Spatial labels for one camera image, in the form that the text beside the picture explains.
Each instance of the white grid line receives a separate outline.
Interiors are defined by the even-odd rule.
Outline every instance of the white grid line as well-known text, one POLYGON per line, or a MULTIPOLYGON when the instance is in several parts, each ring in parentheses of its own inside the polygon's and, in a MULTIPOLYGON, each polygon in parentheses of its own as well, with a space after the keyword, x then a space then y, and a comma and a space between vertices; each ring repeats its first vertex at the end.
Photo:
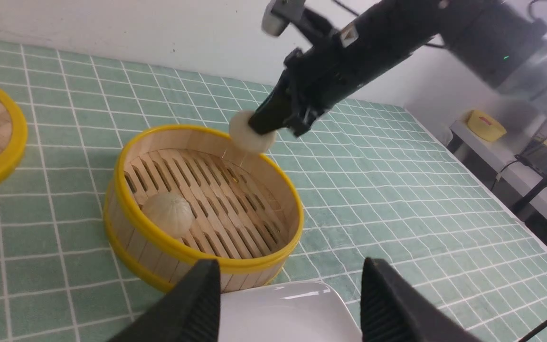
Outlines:
MULTIPOLYGON (((23 50, 24 50, 24 47, 21 45, 20 47, 21 49, 21 56, 22 56, 22 64, 24 65, 24 67, 27 66, 27 61, 24 57, 24 54, 22 53, 23 50)), ((28 77, 28 71, 25 70, 25 76, 27 78, 27 84, 30 85, 30 80, 29 80, 29 77, 28 77)), ((28 92, 28 98, 29 98, 29 102, 31 103, 31 110, 33 112, 33 122, 34 123, 37 123, 37 116, 35 115, 35 107, 33 106, 33 94, 29 91, 28 92)), ((37 124, 35 124, 35 136, 37 137, 37 144, 39 145, 39 143, 41 142, 41 138, 39 136, 39 130, 37 129, 37 124)), ((73 306, 73 299, 71 297, 71 291, 69 289, 69 276, 67 274, 67 267, 65 265, 65 257, 62 255, 62 245, 61 245, 61 242, 60 242, 60 234, 58 232, 58 223, 56 222, 56 214, 54 212, 54 202, 52 201, 52 195, 50 194, 50 184, 49 184, 49 181, 48 181, 48 176, 47 176, 47 171, 45 170, 45 167, 46 167, 46 162, 45 162, 45 159, 44 159, 44 154, 43 154, 43 149, 41 149, 41 147, 39 148, 39 154, 41 156, 41 166, 44 167, 44 179, 46 181, 46 193, 47 193, 47 197, 48 197, 48 204, 50 205, 50 214, 52 215, 52 220, 53 220, 53 225, 54 225, 54 234, 56 236, 56 245, 57 245, 57 248, 58 248, 58 253, 59 253, 59 258, 60 258, 60 264, 61 264, 61 268, 63 269, 63 280, 65 282, 65 290, 66 290, 66 295, 67 295, 67 300, 69 302, 69 310, 70 310, 70 314, 71 314, 71 321, 73 322, 73 325, 77 325, 77 319, 76 319, 76 316, 75 316, 75 308, 73 306)), ((79 330, 77 328, 74 329, 74 333, 75 333, 75 339, 77 342, 80 342, 80 334, 79 334, 79 330)))

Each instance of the table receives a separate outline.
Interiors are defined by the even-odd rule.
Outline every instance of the table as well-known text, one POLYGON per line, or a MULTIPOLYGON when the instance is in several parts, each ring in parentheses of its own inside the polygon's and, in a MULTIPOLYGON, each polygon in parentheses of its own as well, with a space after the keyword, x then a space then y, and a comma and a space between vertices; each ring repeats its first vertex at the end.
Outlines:
MULTIPOLYGON (((104 236, 122 145, 163 124, 226 130, 272 87, 1 41, 0 87, 29 129, 0 185, 0 341, 104 341, 161 297, 104 236)), ((485 341, 547 318, 547 249, 402 108, 342 101, 269 155, 305 207, 275 284, 324 281, 358 318, 363 258, 382 257, 485 341)))

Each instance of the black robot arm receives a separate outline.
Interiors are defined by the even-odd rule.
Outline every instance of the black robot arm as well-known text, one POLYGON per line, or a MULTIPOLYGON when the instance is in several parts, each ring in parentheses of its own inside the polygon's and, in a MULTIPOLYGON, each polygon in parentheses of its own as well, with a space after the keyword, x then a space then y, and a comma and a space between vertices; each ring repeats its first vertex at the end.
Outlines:
MULTIPOLYGON (((272 0, 263 30, 277 36, 289 23, 313 46, 306 52, 296 48, 284 60, 278 84, 249 120, 257 134, 283 127, 297 137, 304 134, 336 103, 437 34, 454 56, 502 93, 523 91, 506 81, 547 51, 547 25, 526 20, 500 0, 382 0, 341 30, 305 8, 304 0, 272 0)), ((529 76, 538 84, 529 95, 547 86, 547 69, 540 74, 537 80, 529 76)))

